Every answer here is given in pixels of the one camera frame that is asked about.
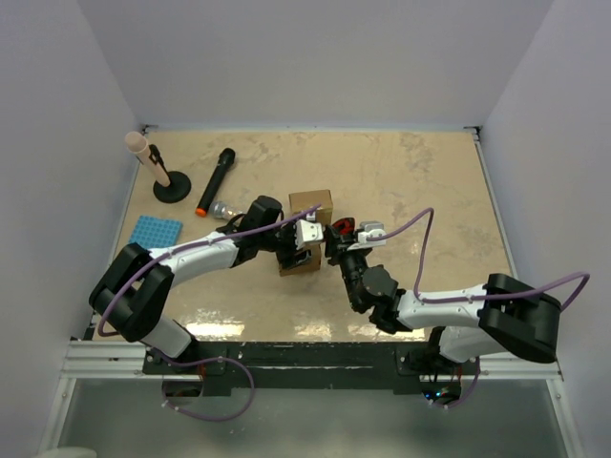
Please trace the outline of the small cardboard box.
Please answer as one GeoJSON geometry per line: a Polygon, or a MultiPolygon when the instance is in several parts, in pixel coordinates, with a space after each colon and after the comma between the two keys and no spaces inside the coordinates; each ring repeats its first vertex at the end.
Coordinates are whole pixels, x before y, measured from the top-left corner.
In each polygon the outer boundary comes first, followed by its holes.
{"type": "Polygon", "coordinates": [[[316,272],[321,268],[321,261],[321,245],[311,245],[304,250],[296,252],[292,258],[280,262],[279,275],[287,277],[316,272]]]}

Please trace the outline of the taped cardboard box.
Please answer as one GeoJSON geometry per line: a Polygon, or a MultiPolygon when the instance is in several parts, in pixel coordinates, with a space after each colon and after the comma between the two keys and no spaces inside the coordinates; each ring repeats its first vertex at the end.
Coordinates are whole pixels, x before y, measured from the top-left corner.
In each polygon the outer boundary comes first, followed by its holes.
{"type": "Polygon", "coordinates": [[[291,193],[288,195],[291,214],[298,214],[317,205],[316,221],[322,225],[331,224],[333,201],[328,189],[291,193]]]}

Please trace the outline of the red black utility knife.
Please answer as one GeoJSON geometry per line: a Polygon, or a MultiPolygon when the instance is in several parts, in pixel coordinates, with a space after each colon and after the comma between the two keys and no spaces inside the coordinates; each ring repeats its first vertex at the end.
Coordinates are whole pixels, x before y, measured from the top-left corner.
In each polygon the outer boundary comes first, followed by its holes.
{"type": "Polygon", "coordinates": [[[332,224],[332,228],[339,235],[351,235],[355,231],[355,218],[341,218],[332,224]]]}

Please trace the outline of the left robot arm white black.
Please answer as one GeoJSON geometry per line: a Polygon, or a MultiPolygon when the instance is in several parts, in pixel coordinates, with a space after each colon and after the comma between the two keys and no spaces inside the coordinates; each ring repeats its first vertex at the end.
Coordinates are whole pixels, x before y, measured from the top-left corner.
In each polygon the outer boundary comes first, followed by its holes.
{"type": "Polygon", "coordinates": [[[196,339],[163,314],[171,289],[237,267],[261,251],[293,255],[308,242],[320,241],[321,225],[314,221],[319,208],[315,204],[282,219],[282,204],[260,196],[245,214],[200,239],[150,250],[138,243],[125,245],[89,298],[99,315],[97,334],[145,344],[164,354],[175,373],[191,372],[198,362],[196,339]]]}

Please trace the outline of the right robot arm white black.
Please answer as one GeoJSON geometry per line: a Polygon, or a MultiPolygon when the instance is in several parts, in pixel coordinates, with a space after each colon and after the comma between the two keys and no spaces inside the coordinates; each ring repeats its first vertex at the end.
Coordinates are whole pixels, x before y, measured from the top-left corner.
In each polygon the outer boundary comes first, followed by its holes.
{"type": "Polygon", "coordinates": [[[367,314],[378,330],[431,331],[426,346],[407,356],[412,369],[445,375],[471,359],[504,351],[532,363],[556,361],[557,299],[505,274],[463,290],[406,290],[383,265],[367,262],[373,248],[368,236],[383,229],[379,222],[356,228],[353,219],[341,219],[325,229],[325,256],[341,270],[351,309],[367,314]]]}

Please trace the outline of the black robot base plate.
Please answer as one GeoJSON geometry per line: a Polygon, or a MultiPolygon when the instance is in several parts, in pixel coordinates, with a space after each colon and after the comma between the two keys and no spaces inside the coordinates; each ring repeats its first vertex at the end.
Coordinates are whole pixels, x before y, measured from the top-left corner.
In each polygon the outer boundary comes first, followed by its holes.
{"type": "Polygon", "coordinates": [[[476,364],[433,361],[422,342],[198,342],[177,363],[147,350],[143,373],[169,380],[172,395],[227,396],[235,388],[389,390],[448,403],[476,364]]]}

